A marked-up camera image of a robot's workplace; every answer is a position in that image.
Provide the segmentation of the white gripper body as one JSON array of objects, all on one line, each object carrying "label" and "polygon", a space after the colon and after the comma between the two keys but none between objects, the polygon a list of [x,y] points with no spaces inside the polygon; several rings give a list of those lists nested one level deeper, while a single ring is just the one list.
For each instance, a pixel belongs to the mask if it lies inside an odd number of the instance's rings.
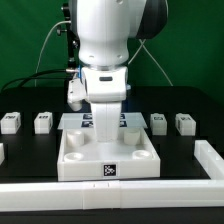
[{"label": "white gripper body", "polygon": [[115,141],[120,127],[120,102],[92,103],[93,126],[98,142]]}]

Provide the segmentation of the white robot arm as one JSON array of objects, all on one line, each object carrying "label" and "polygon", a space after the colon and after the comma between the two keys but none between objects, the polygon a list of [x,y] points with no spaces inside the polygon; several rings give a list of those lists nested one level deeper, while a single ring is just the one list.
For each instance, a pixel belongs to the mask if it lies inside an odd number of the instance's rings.
[{"label": "white robot arm", "polygon": [[69,82],[73,109],[91,104],[95,138],[118,137],[126,99],[130,38],[152,39],[167,23],[167,0],[69,0],[71,30],[80,41],[81,76]]}]

